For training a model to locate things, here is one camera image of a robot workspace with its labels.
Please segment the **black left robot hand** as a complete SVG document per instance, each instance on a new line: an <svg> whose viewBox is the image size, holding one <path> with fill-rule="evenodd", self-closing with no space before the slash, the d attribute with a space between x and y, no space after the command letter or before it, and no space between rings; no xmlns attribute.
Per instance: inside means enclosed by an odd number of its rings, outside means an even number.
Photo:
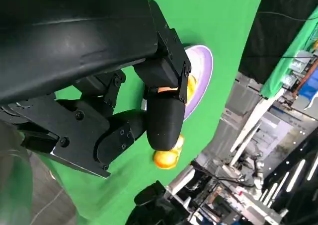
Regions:
<svg viewBox="0 0 318 225"><path fill-rule="evenodd" d="M154 0L0 0L0 118L102 178L141 135L171 150L191 63Z"/></svg>

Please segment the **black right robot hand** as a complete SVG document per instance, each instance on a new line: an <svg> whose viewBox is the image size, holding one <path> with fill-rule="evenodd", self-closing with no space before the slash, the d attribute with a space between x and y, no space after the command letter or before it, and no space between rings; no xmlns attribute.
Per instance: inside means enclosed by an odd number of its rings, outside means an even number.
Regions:
<svg viewBox="0 0 318 225"><path fill-rule="evenodd" d="M189 225L189 212L157 180L134 197L127 225Z"/></svg>

